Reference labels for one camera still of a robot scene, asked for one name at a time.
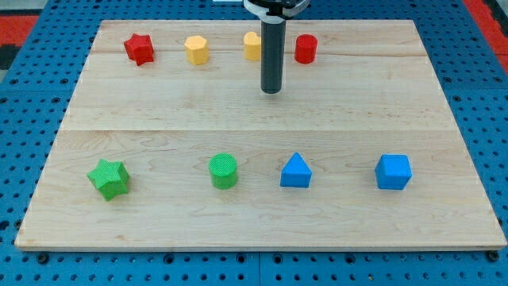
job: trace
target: green block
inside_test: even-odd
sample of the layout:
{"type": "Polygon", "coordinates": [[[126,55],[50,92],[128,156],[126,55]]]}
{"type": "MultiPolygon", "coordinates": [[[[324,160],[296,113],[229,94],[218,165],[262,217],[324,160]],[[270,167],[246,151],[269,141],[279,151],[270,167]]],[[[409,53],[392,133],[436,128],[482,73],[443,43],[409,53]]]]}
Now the green block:
{"type": "Polygon", "coordinates": [[[94,187],[100,191],[106,201],[116,195],[127,194],[129,174],[121,162],[109,162],[101,159],[97,167],[87,174],[94,187]]]}
{"type": "Polygon", "coordinates": [[[228,153],[215,155],[210,160],[209,170],[212,185],[218,189],[229,189],[238,181],[237,161],[228,153]]]}

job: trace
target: red star block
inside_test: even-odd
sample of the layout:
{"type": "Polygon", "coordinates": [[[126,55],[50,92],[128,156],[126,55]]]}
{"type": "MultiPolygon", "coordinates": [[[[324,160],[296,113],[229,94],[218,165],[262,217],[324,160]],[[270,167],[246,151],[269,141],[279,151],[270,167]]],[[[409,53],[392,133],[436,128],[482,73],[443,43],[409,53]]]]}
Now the red star block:
{"type": "Polygon", "coordinates": [[[133,36],[124,42],[127,56],[131,60],[135,60],[138,66],[153,61],[153,47],[149,35],[140,36],[133,34],[133,36]]]}

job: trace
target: wood grain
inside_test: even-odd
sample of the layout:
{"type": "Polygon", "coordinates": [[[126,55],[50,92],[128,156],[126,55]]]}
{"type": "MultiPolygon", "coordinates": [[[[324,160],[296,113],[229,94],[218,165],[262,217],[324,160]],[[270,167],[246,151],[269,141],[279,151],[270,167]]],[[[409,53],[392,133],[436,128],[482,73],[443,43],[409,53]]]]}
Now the wood grain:
{"type": "Polygon", "coordinates": [[[283,93],[260,94],[243,59],[258,21],[104,21],[18,233],[23,250],[403,251],[499,249],[498,225],[412,21],[289,21],[283,93]],[[122,42],[149,33],[156,61],[122,42]],[[320,41],[316,62],[294,40],[320,41]],[[185,60],[185,37],[210,61],[185,60]],[[311,188],[279,187],[293,152],[311,188]],[[238,162],[214,189],[207,165],[238,162]],[[380,191],[382,153],[406,153],[414,178],[380,191]],[[106,203],[85,174],[122,160],[128,195],[106,203]]]}

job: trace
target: toy block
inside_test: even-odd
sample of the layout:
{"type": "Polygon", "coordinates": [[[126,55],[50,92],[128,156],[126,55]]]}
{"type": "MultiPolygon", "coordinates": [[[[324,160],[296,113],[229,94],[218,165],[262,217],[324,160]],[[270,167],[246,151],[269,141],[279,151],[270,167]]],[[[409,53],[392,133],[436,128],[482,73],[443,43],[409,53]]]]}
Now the toy block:
{"type": "Polygon", "coordinates": [[[237,161],[228,153],[215,155],[210,160],[208,168],[212,178],[212,185],[217,189],[229,189],[238,181],[237,161]]]}
{"type": "Polygon", "coordinates": [[[106,201],[116,195],[127,194],[129,174],[121,162],[109,162],[101,159],[97,167],[87,174],[94,187],[102,194],[106,201]]]}
{"type": "Polygon", "coordinates": [[[294,59],[300,64],[310,64],[316,58],[318,39],[313,35],[303,34],[296,38],[294,59]]]}
{"type": "Polygon", "coordinates": [[[210,56],[208,41],[201,36],[188,37],[185,40],[187,59],[194,65],[206,64],[210,56]]]}
{"type": "Polygon", "coordinates": [[[378,187],[383,190],[403,190],[411,176],[409,159],[403,154],[383,154],[375,167],[378,187]]]}
{"type": "Polygon", "coordinates": [[[312,171],[299,153],[293,154],[282,170],[280,187],[309,187],[312,171]]]}
{"type": "Polygon", "coordinates": [[[130,39],[124,42],[124,46],[127,56],[131,60],[135,60],[138,66],[153,61],[153,46],[149,35],[133,34],[130,39]]]}
{"type": "Polygon", "coordinates": [[[244,53],[247,60],[261,60],[261,37],[258,37],[256,32],[245,34],[244,53]]]}

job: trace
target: yellow block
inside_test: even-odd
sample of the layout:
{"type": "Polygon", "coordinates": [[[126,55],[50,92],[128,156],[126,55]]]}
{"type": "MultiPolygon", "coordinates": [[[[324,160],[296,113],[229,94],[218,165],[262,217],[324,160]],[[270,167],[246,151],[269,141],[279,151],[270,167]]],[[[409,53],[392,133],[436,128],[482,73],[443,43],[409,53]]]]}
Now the yellow block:
{"type": "Polygon", "coordinates": [[[208,41],[201,36],[188,37],[185,40],[187,59],[195,65],[206,64],[208,57],[208,41]]]}
{"type": "Polygon", "coordinates": [[[247,32],[244,36],[245,59],[261,60],[261,38],[255,32],[247,32]]]}

